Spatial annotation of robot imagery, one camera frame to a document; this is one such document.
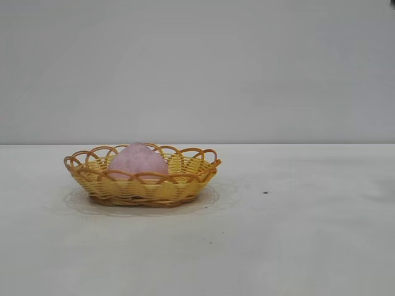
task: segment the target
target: white backdrop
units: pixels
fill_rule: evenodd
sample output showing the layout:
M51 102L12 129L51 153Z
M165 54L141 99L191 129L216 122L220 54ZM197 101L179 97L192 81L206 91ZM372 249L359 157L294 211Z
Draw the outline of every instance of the white backdrop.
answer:
M0 0L0 144L395 142L387 0Z

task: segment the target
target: basket rim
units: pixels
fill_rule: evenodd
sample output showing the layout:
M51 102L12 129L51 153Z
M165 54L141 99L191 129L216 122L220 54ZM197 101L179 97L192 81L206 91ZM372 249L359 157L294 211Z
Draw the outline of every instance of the basket rim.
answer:
M121 170L101 170L101 171L98 171L98 170L92 170L90 168L85 167L85 165L92 163L95 160L102 160L104 158L109 157L112 152L115 155L117 155L119 153L117 148L128 147L129 144L121 144L121 145L116 145L116 146L97 146L91 150L80 150L80 151L73 153L71 156L66 156L64 158L64 165L66 166L66 169L73 176L83 178L86 181L91 181L91 180L88 180L85 176L83 176L82 173L92 173L92 174L97 175L98 176L97 181L102 181L104 178L104 179L107 179L110 181L139 181L142 184L152 184L148 180L146 180L146 179L144 180L144 179L140 178L142 176L145 176L145 177L152 176L152 177L155 177L156 179L158 179L155 184L162 184L163 182L166 182L166 181L178 184L179 182L175 178L179 178L179 177L188 178L187 183L190 183L193 181L197 181L199 183L204 183L212 176L212 174L215 175L217 173L217 167L222 162L220 159L218 159L217 152L213 149L202 150L200 148L190 147L190 148L178 150L176 147L169 146L169 145L158 146L158 145L152 144L152 143L143 143L143 144L148 147L152 147L153 151L158 151L161 154L161 156L169 155L169 154L170 155L179 155L183 159L184 158L198 158L199 156L201 156L202 161L210 164L211 167L207 170L201 171L196 174L177 173L177 174L171 174L171 175L165 175L165 174L154 173L154 172L149 172L149 171L148 172L140 172L137 174L132 174L132 173L128 173L126 171L121 171ZM172 153L172 154L166 153L163 151L163 149L171 149L174 151L174 153ZM99 157L98 155L95 154L95 152L99 151L99 150L108 150L108 153L105 157ZM196 154L192 157L187 157L187 156L183 155L184 152L191 152L191 151L195 151ZM213 162L209 163L207 160L204 159L204 155L206 153L213 153L214 154L214 161ZM81 162L81 161L79 161L79 159L77 159L77 157L80 155L86 155L85 162ZM90 157L95 158L95 160L90 161L89 160ZM114 177L109 176L110 173L121 173L125 176L128 176L128 178L114 178Z

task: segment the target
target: white table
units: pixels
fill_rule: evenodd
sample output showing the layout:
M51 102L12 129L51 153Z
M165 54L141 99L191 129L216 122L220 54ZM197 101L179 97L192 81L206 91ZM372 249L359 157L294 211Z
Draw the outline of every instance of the white table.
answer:
M198 145L223 164L173 209L90 204L92 147L0 146L0 295L395 295L394 145Z

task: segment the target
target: yellow woven basket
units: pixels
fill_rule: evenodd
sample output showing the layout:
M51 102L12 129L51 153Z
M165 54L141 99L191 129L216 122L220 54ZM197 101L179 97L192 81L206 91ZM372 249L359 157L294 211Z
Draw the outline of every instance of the yellow woven basket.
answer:
M134 175L108 170L111 160L128 145L99 146L90 151L78 151L64 158L64 164L72 177L89 192L89 197L99 204L167 208L195 199L217 174L217 167L221 164L212 149L178 150L172 146L145 145L158 151L166 160L169 175L150 172ZM207 154L214 155L213 162L205 159ZM113 178L109 173L121 173L128 179Z

